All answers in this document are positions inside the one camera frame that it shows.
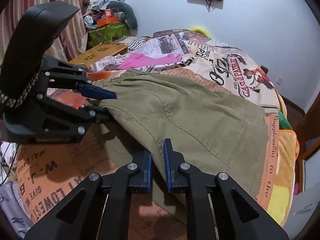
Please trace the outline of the olive green pants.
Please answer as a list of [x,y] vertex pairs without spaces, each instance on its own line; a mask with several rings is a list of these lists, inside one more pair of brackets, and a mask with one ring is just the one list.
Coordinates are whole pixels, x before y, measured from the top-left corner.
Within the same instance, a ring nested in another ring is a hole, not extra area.
[[260,187],[268,141],[264,110],[237,95],[211,91],[189,78],[127,70],[97,86],[117,99],[88,99],[152,153],[164,171],[163,142],[201,171],[226,172],[252,197]]

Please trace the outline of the striped pink curtain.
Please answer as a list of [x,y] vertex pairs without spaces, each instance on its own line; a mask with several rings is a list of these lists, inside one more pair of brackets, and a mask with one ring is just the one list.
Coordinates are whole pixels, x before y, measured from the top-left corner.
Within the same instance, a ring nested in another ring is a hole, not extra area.
[[1,0],[1,59],[11,45],[68,62],[86,51],[89,0]]

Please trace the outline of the newspaper print bed quilt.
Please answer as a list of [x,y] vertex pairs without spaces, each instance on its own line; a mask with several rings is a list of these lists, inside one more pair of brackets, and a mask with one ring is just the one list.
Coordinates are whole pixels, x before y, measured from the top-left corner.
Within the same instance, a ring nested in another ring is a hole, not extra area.
[[127,239],[131,197],[151,190],[153,171],[185,196],[188,239],[287,239],[267,213],[279,144],[272,83],[240,49],[180,32],[137,51],[173,49],[180,62],[88,85],[69,76],[74,66],[43,59],[13,117],[27,139],[16,170],[26,239]]

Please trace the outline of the green patterned storage box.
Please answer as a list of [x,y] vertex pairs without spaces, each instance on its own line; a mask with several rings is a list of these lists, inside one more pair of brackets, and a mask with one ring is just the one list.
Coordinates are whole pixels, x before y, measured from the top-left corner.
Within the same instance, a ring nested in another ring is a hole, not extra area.
[[113,41],[129,35],[129,29],[124,22],[103,25],[102,27],[87,30],[88,47],[99,44],[111,44]]

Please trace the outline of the orange yellow blanket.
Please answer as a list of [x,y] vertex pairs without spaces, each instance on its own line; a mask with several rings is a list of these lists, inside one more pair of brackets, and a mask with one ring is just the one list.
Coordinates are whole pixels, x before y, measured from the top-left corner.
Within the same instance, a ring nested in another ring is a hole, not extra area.
[[257,202],[280,225],[284,226],[291,209],[295,190],[295,162],[299,155],[297,135],[287,119],[285,102],[276,93],[277,114],[267,114],[265,120],[269,140]]

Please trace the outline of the pink folded garment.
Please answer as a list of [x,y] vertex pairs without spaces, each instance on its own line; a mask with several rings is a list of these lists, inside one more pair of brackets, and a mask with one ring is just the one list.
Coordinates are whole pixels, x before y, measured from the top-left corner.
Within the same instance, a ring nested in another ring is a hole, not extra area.
[[182,55],[169,54],[161,58],[151,58],[143,54],[131,54],[124,62],[122,62],[117,70],[127,70],[148,66],[169,65],[180,62]]

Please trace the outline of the orange box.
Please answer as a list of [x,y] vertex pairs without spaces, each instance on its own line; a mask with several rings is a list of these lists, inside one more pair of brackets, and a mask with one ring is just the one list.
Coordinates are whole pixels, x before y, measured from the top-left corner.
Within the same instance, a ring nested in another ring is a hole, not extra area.
[[116,16],[101,18],[97,21],[97,27],[102,27],[103,25],[117,23],[119,19]]

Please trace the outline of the dark grey plush toy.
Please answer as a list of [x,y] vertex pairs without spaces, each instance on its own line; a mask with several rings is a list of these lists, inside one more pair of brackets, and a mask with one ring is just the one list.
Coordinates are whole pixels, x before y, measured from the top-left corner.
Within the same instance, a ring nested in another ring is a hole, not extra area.
[[107,9],[111,9],[114,16],[120,21],[124,21],[132,30],[138,29],[137,19],[133,9],[125,2],[110,2]]

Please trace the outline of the yellow pillow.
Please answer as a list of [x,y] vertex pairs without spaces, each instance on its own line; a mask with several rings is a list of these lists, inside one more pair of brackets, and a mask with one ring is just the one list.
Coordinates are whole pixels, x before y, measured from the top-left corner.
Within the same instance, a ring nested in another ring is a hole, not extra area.
[[198,34],[201,34],[201,35],[203,35],[203,36],[205,36],[205,37],[207,37],[209,39],[212,38],[210,33],[206,29],[204,29],[202,27],[191,27],[189,30],[193,31],[193,32],[196,32]]

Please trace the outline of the brown wooden door frame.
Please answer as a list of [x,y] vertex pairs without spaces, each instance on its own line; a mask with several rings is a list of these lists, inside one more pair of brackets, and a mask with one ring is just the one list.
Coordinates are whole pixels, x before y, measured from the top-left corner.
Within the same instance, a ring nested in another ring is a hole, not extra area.
[[308,111],[304,111],[284,96],[279,95],[278,100],[280,133],[288,136],[295,159],[298,159],[306,152],[308,141],[319,140],[319,97]]

